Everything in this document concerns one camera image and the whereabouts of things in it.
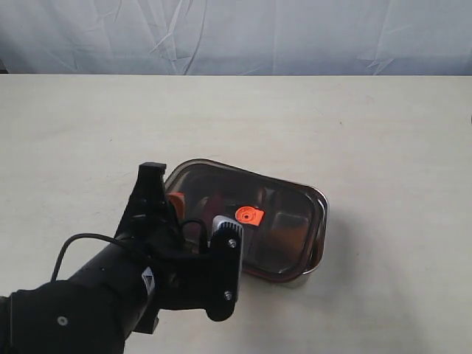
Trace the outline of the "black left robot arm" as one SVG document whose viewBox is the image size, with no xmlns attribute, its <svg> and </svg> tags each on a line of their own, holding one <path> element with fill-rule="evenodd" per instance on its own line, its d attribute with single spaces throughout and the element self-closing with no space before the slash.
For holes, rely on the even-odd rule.
<svg viewBox="0 0 472 354">
<path fill-rule="evenodd" d="M 164 164 L 139 166 L 133 191 L 105 248 L 67 280 L 52 275 L 33 290 L 1 298 L 3 353 L 122 353 L 132 333 L 151 334 L 165 310 L 205 310 L 220 321 L 232 303 L 215 296 L 211 253 L 185 246 L 164 191 Z"/>
</svg>

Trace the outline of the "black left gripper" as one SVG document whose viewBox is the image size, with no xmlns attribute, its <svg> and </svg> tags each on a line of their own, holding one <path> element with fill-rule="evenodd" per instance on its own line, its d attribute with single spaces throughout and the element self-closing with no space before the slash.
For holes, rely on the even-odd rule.
<svg viewBox="0 0 472 354">
<path fill-rule="evenodd" d="M 166 193 L 167 165 L 144 162 L 114 235 L 120 258 L 206 258 L 208 228 L 184 216 L 184 194 Z"/>
</svg>

